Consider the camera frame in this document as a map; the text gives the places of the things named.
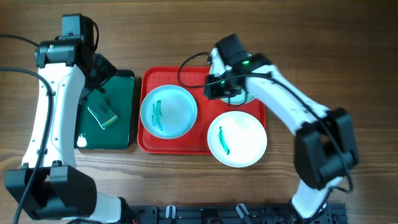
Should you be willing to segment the pale green plate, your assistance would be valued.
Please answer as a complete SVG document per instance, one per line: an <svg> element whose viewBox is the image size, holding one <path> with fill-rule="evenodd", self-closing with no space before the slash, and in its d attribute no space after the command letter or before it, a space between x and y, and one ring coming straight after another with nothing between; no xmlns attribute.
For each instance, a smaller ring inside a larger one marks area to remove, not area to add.
<svg viewBox="0 0 398 224"><path fill-rule="evenodd" d="M254 96L252 96L249 93L246 93L244 90L241 90L241 93L239 95L236 95L231 98L220 98L221 101L230 104L230 105L240 105L240 104L245 104L253 101L255 99Z"/></svg>

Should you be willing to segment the green yellow sponge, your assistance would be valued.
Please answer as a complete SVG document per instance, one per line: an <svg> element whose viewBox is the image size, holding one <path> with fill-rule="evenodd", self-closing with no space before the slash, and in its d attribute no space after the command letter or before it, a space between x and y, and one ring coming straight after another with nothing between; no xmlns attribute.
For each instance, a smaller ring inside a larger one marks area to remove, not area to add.
<svg viewBox="0 0 398 224"><path fill-rule="evenodd" d="M102 129L106 129L119 119L104 98L89 100L87 108Z"/></svg>

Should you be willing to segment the white plate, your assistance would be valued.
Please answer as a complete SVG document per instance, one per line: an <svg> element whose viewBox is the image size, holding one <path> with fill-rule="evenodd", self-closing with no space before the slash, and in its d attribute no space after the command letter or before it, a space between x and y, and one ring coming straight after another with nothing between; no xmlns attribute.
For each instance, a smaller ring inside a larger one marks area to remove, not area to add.
<svg viewBox="0 0 398 224"><path fill-rule="evenodd" d="M255 164L264 155L267 134L254 116L242 111L229 111L212 121L207 143L219 162L243 168Z"/></svg>

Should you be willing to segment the light blue plate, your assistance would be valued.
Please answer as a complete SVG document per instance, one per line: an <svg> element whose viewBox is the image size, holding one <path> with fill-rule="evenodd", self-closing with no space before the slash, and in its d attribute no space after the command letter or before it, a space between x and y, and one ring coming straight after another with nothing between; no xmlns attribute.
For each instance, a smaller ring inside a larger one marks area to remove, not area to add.
<svg viewBox="0 0 398 224"><path fill-rule="evenodd" d="M177 85L162 85L143 99L140 110L144 128L161 139L175 139L188 133L198 116L193 95Z"/></svg>

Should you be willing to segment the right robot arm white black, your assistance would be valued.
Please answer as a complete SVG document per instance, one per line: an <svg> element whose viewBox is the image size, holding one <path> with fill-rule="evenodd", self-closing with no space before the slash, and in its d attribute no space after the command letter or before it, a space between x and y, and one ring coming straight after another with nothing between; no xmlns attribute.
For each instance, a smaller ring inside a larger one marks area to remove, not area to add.
<svg viewBox="0 0 398 224"><path fill-rule="evenodd" d="M326 210L339 183L352 181L358 146L351 116L343 108L330 110L303 94L263 54L249 54L239 37L219 40L210 52L214 72L205 79L205 96L214 100L245 91L264 103L294 135L294 166L300 177L291 204L303 221Z"/></svg>

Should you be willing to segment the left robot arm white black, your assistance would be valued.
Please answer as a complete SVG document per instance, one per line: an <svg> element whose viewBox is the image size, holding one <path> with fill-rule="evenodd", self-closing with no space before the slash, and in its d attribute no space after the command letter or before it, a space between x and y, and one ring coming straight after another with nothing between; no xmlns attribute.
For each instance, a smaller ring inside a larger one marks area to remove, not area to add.
<svg viewBox="0 0 398 224"><path fill-rule="evenodd" d="M34 220L70 223L135 223L122 197L97 191L95 181L76 168L75 128L78 109L94 90L113 77L133 78L96 49L97 24L81 14L62 17L62 33L36 46L39 98L32 137L19 169L6 172L5 186L21 213Z"/></svg>

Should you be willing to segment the dark green tray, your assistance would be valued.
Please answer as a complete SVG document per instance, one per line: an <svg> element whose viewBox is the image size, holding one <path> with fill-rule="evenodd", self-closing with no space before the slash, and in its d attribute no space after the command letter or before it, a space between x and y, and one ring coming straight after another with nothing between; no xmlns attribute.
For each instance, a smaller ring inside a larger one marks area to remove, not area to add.
<svg viewBox="0 0 398 224"><path fill-rule="evenodd" d="M92 91L83 105L78 107L75 142L76 149L125 149L131 135L132 109L134 104L134 72L119 70L103 85L103 92ZM119 119L102 129L88 111L88 101L104 98Z"/></svg>

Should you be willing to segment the red plastic tray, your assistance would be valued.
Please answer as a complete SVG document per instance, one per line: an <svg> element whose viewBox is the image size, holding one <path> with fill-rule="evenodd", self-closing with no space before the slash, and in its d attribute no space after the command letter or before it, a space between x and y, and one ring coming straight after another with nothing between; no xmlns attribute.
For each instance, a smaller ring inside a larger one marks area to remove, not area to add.
<svg viewBox="0 0 398 224"><path fill-rule="evenodd" d="M142 78L141 100L153 89L162 85L178 85L178 66L156 66L148 69ZM209 100L202 89L189 89L198 106L198 116L193 128L176 139L161 139L150 134L142 122L138 124L137 143L151 154L209 154L207 132L211 122L228 111L243 111L254 116L266 126L266 107L252 100L234 108L221 100Z"/></svg>

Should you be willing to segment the black mounting rail base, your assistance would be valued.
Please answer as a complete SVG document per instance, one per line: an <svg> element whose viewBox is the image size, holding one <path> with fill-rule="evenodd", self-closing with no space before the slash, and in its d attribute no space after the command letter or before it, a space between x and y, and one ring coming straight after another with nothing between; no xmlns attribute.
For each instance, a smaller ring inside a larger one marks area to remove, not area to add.
<svg viewBox="0 0 398 224"><path fill-rule="evenodd" d="M207 223L317 223L348 224L346 207L342 203L329 203L311 220L304 220L288 203L268 203L258 206L239 204L215 207L131 206L135 223L151 224L207 224Z"/></svg>

